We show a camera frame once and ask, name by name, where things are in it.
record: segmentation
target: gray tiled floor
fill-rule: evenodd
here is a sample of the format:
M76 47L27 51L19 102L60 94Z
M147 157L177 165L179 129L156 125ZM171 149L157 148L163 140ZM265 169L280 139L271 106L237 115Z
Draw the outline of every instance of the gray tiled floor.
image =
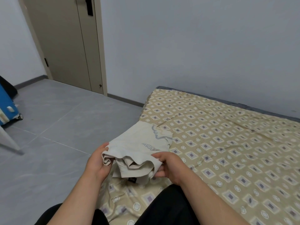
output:
M134 125L141 107L51 80L19 90L24 120L6 128L24 155L0 147L0 225L34 224L61 203L89 155Z

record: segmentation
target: hand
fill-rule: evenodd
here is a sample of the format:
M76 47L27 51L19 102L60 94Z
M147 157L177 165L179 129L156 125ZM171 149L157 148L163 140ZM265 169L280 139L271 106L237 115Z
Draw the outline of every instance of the hand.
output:
M154 177L167 177L172 183L180 185L182 179L189 172L193 172L182 162L178 155L172 152L158 152L152 154L152 156L163 162Z
M112 167L112 162L108 165L105 166L103 165L103 159L102 159L102 152L103 151L107 151L107 145L109 143L106 142L104 144L102 144L101 146L99 146L90 156L90 158L88 159L88 162L86 163L86 167L85 167L85 172L87 173L92 173L95 174L101 182L104 181L104 179L106 179L106 177L108 176L108 174L110 173L111 167Z

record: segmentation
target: gray door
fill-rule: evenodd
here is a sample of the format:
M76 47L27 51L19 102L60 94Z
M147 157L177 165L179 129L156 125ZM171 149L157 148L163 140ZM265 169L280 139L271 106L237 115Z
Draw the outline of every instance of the gray door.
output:
M53 79L103 94L94 0L24 3Z

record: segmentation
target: patterned bed sheet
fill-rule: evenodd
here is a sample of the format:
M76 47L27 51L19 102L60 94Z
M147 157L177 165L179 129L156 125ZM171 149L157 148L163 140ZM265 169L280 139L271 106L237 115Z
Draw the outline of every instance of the patterned bed sheet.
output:
M173 132L170 151L252 225L300 224L300 123L198 95L156 89L141 121ZM171 182L103 184L110 224L133 225Z

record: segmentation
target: left hand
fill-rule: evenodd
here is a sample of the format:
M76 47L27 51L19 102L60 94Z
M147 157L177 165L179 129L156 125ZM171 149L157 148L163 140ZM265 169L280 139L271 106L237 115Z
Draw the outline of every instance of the left hand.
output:
M86 167L85 167L85 172L87 173L93 173L95 174L101 182L104 181L104 179L106 179L106 177L108 176L108 174L110 173L111 167L112 167L112 162L106 166L103 165L103 159L102 159L102 152L103 151L107 151L107 145L109 143L105 142L104 144L102 144L101 146L99 146L90 156L90 158L88 159L88 162L86 163Z

